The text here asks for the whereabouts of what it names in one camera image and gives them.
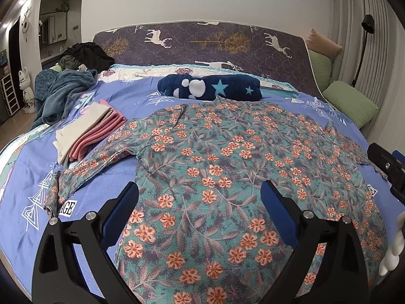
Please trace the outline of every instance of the deer pattern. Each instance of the deer pattern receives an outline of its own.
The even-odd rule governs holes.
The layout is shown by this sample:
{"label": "deer pattern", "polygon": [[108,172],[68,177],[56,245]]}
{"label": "deer pattern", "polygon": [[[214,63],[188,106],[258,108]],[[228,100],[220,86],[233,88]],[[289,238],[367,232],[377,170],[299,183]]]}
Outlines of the deer pattern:
{"label": "deer pattern", "polygon": [[236,66],[235,64],[233,64],[232,62],[230,62],[230,61],[227,61],[227,62],[199,62],[199,61],[195,61],[195,63],[198,63],[198,64],[205,64],[205,65],[208,65],[208,66],[210,66],[210,67],[215,67],[215,68],[222,68],[222,64],[225,64],[225,65],[229,65],[230,67],[232,67],[232,69],[234,70],[234,71],[244,71],[244,69],[243,68],[241,68],[241,67],[239,67],[239,66]]}
{"label": "deer pattern", "polygon": [[219,22],[217,22],[217,21],[208,21],[208,22],[205,22],[205,23],[197,23],[198,25],[218,25],[219,24]]}
{"label": "deer pattern", "polygon": [[165,42],[167,41],[167,40],[171,40],[171,38],[166,38],[166,39],[163,39],[163,40],[161,40],[160,39],[160,30],[159,29],[149,29],[148,30],[148,34],[146,34],[146,35],[149,35],[149,34],[152,34],[152,37],[145,37],[145,41],[144,42],[152,42],[152,43],[154,43],[154,44],[159,44],[159,45],[161,45],[162,47],[164,47],[164,48],[171,48],[171,46],[167,46],[166,44],[165,44]]}
{"label": "deer pattern", "polygon": [[282,53],[283,53],[284,55],[286,55],[288,58],[292,58],[292,56],[289,56],[289,55],[287,54],[287,52],[286,52],[286,50],[289,50],[290,48],[288,48],[288,47],[281,48],[281,47],[280,47],[280,44],[278,43],[278,39],[277,39],[276,36],[271,35],[271,34],[268,34],[268,33],[265,33],[265,35],[268,35],[268,36],[266,36],[266,39],[270,39],[270,40],[271,40],[271,42],[270,42],[270,41],[265,41],[265,42],[266,42],[266,46],[273,47],[275,50],[278,50],[278,51],[282,52]]}

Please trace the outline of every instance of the folded clothes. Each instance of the folded clothes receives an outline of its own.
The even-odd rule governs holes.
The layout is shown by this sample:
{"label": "folded clothes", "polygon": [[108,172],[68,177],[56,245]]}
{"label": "folded clothes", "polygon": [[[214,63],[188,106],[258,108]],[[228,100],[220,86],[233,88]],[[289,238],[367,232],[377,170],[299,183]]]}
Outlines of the folded clothes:
{"label": "folded clothes", "polygon": [[260,81],[245,74],[209,75],[202,78],[189,74],[170,74],[157,83],[165,96],[198,100],[214,100],[216,96],[238,101],[262,99]]}
{"label": "folded clothes", "polygon": [[94,102],[80,118],[56,131],[53,146],[57,149],[57,162],[60,165],[67,166],[68,154],[74,143],[97,124],[110,109],[109,106]]}
{"label": "folded clothes", "polygon": [[[105,100],[100,100],[100,104],[110,107]],[[85,133],[74,144],[69,152],[70,161],[74,161],[75,159],[82,161],[92,144],[102,141],[126,122],[125,117],[120,112],[114,110],[112,107],[110,108],[111,113],[106,115],[99,124]]]}

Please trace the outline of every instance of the floral shirt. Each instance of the floral shirt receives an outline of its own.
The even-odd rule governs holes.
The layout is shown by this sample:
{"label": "floral shirt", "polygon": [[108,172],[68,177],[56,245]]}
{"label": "floral shirt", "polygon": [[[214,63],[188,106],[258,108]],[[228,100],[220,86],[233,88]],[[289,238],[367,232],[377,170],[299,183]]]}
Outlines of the floral shirt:
{"label": "floral shirt", "polygon": [[[356,165],[371,163],[332,123],[321,128],[268,102],[224,98],[165,108],[126,122],[80,165],[59,172],[45,206],[55,214],[128,154],[138,158],[140,198],[115,265],[142,303],[260,301],[292,251],[260,200],[267,179],[319,218],[349,215],[375,284],[386,232]],[[311,288],[324,252],[319,244],[299,294]]]}

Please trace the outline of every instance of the wooden floor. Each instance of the wooden floor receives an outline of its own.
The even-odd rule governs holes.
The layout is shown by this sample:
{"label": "wooden floor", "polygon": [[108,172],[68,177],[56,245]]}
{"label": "wooden floor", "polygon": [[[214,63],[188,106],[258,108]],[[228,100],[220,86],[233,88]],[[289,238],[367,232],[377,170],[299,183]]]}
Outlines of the wooden floor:
{"label": "wooden floor", "polygon": [[0,126],[0,150],[12,139],[26,133],[32,126],[36,113],[25,114],[19,110]]}

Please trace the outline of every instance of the pink folded towel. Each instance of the pink folded towel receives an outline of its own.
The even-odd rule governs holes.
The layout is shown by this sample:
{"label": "pink folded towel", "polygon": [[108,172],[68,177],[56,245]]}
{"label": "pink folded towel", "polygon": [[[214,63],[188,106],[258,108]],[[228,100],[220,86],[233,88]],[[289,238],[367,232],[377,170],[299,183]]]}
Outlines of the pink folded towel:
{"label": "pink folded towel", "polygon": [[[110,106],[105,100],[100,100],[100,104]],[[82,161],[90,145],[102,141],[126,122],[125,117],[120,112],[113,108],[111,109],[112,112],[110,114],[76,141],[69,152],[70,161],[74,161],[75,159]]]}

